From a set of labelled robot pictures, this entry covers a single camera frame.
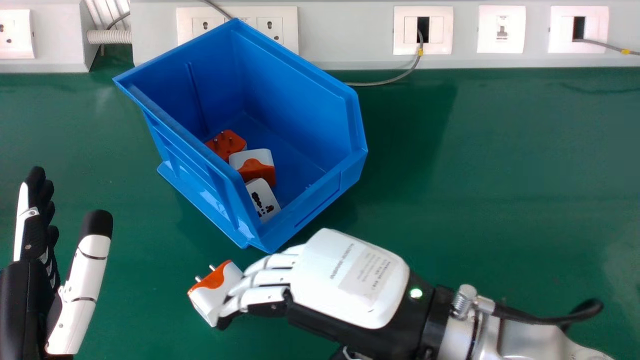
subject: white flexible tube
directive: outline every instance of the white flexible tube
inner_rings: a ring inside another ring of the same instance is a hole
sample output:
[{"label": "white flexible tube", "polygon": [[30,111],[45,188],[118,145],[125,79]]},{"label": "white flexible tube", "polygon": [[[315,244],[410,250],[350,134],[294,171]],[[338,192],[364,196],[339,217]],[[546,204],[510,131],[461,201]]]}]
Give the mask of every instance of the white flexible tube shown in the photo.
[{"label": "white flexible tube", "polygon": [[132,44],[131,30],[89,30],[89,44]]}]

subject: robotic hand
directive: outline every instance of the robotic hand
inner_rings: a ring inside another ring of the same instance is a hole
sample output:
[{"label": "robotic hand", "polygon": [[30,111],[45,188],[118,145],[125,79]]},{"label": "robotic hand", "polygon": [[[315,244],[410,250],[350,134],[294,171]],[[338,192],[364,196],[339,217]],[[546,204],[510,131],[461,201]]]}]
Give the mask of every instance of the robotic hand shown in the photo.
[{"label": "robotic hand", "polygon": [[93,316],[113,218],[103,210],[85,216],[61,285],[52,195],[53,183],[34,167],[20,187],[13,262],[0,272],[0,360],[72,359]]},{"label": "robotic hand", "polygon": [[243,313],[289,323],[342,344],[332,359],[611,360],[564,331],[602,303],[588,300],[560,318],[538,318],[479,296],[432,287],[397,255],[322,229],[304,245],[267,256],[244,273],[231,261],[188,291],[211,327]]}]

